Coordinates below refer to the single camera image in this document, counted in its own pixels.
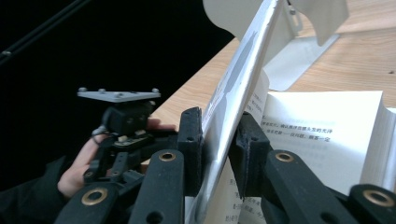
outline black mechanical arm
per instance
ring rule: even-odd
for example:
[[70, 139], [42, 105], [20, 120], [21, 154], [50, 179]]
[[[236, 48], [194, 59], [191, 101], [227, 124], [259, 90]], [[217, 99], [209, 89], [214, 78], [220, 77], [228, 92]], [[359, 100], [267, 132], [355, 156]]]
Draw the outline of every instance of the black mechanical arm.
[[[100, 143], [84, 175], [86, 186], [55, 223], [184, 223], [185, 196], [196, 196], [202, 185], [201, 109], [184, 111], [178, 132], [148, 132], [147, 98], [109, 100], [115, 105], [93, 135], [110, 137]], [[357, 185], [346, 196], [327, 188], [298, 155], [273, 150], [249, 113], [239, 122], [229, 158], [241, 197], [261, 197], [269, 224], [396, 223], [394, 193]], [[144, 171], [141, 163], [147, 159]]]

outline book page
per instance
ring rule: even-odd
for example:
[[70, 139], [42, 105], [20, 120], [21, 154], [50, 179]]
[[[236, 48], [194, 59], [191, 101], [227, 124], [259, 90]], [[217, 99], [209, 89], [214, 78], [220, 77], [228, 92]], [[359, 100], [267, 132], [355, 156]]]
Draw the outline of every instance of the book page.
[[[348, 195], [359, 184], [382, 91], [269, 92], [262, 130], [274, 149], [299, 155], [324, 185]], [[266, 223], [260, 198], [240, 224]]]

